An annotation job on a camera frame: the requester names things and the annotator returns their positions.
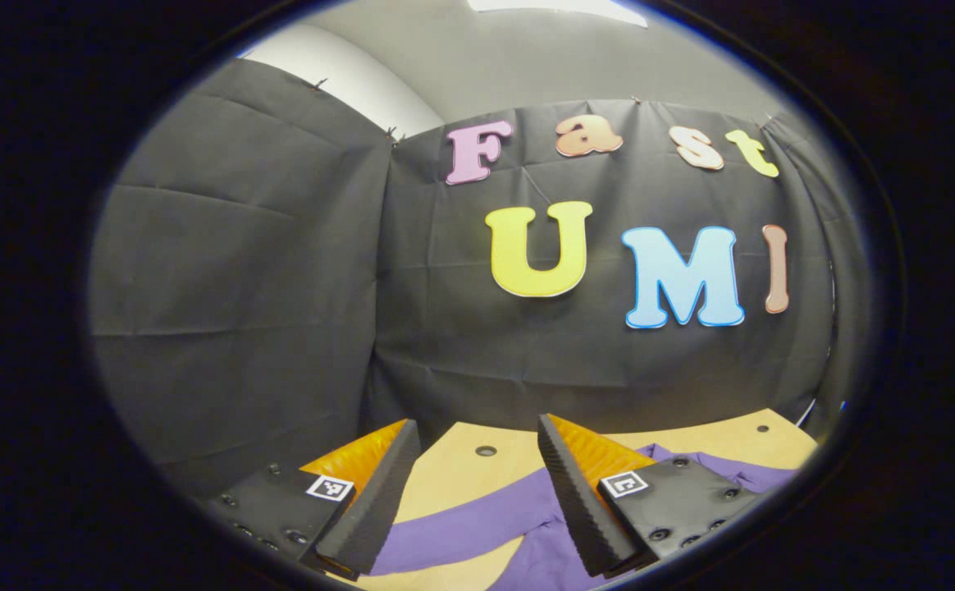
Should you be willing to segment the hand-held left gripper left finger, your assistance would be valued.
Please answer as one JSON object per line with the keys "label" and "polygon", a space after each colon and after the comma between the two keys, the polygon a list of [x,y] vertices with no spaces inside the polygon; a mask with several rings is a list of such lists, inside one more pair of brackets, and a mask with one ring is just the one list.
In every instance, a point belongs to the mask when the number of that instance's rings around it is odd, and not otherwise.
{"label": "hand-held left gripper left finger", "polygon": [[282,560],[356,580],[372,572],[421,451],[417,423],[398,420],[304,466],[268,464],[207,509]]}

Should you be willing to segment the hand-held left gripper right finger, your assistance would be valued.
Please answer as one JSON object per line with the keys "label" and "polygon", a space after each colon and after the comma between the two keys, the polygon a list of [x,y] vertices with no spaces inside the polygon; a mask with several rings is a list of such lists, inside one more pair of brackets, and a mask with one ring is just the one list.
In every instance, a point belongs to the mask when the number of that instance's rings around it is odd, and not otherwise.
{"label": "hand-held left gripper right finger", "polygon": [[714,534],[758,494],[687,457],[657,461],[544,413],[537,445],[589,575],[665,560]]}

